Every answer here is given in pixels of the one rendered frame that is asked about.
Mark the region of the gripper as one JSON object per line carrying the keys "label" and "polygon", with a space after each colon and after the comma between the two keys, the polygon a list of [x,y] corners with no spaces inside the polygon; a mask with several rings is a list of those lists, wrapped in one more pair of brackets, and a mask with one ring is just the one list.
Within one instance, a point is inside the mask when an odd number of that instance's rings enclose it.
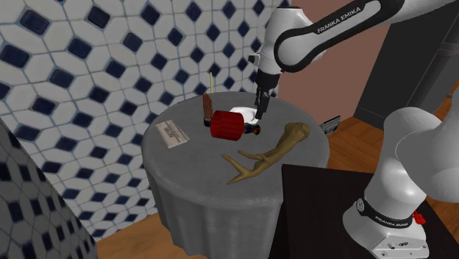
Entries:
{"label": "gripper", "polygon": [[274,88],[277,87],[279,82],[279,74],[269,74],[261,69],[257,70],[255,83],[257,84],[255,105],[257,112],[255,118],[261,120],[263,114],[267,111],[268,103],[270,101],[270,94]]}

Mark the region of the white bowl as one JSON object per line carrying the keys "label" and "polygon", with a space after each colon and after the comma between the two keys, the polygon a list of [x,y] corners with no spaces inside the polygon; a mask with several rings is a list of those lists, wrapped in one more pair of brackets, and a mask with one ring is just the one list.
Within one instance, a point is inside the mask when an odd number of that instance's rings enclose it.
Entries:
{"label": "white bowl", "polygon": [[243,120],[247,124],[256,124],[258,120],[255,118],[257,110],[251,107],[233,107],[230,112],[240,113]]}

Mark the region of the red cylinder lampshade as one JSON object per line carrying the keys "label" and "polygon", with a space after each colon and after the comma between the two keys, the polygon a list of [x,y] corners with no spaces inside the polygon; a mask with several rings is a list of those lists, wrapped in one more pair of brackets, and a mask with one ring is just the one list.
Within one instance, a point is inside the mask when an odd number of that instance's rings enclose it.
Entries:
{"label": "red cylinder lampshade", "polygon": [[214,138],[238,141],[243,134],[243,128],[242,114],[217,110],[211,119],[210,133]]}

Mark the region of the tan antler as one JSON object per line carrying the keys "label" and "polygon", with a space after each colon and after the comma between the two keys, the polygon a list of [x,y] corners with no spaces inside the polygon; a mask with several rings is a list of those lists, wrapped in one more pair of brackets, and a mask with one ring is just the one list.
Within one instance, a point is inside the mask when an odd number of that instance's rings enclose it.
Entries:
{"label": "tan antler", "polygon": [[284,133],[281,135],[277,145],[264,153],[249,154],[243,150],[238,153],[252,160],[256,160],[252,169],[242,166],[239,162],[228,155],[221,156],[231,163],[239,174],[228,182],[228,185],[256,177],[266,169],[277,163],[288,152],[292,150],[299,142],[303,141],[310,135],[310,126],[302,122],[291,122],[285,125]]}

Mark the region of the pale printed booklet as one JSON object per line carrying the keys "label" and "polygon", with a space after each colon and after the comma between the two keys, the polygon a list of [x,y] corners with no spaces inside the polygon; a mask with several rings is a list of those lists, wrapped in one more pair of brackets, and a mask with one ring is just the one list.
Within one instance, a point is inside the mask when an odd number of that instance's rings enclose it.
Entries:
{"label": "pale printed booklet", "polygon": [[187,143],[190,138],[172,120],[160,122],[155,125],[166,146],[171,149],[183,143]]}

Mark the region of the round grey draped table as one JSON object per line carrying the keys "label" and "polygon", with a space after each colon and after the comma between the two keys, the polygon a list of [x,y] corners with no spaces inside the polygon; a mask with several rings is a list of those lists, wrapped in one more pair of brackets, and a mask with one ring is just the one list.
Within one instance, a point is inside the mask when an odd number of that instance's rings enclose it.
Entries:
{"label": "round grey draped table", "polygon": [[324,168],[330,156],[326,135],[297,106],[273,98],[260,120],[260,134],[238,141],[214,138],[203,123],[202,97],[178,102],[154,122],[173,121],[188,141],[168,148],[155,125],[143,134],[143,165],[160,220],[187,255],[207,259],[268,259],[283,202],[281,163],[233,182],[232,161],[250,168],[252,155],[273,149],[285,125],[302,122],[310,135],[287,153],[284,164]]}

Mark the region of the dark cabinet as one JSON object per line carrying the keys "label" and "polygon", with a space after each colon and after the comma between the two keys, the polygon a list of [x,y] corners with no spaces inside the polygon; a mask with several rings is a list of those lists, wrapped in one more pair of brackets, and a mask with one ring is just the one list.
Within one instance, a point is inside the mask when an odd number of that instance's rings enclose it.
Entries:
{"label": "dark cabinet", "polygon": [[436,113],[459,80],[459,0],[390,26],[354,117],[382,128],[403,107]]}

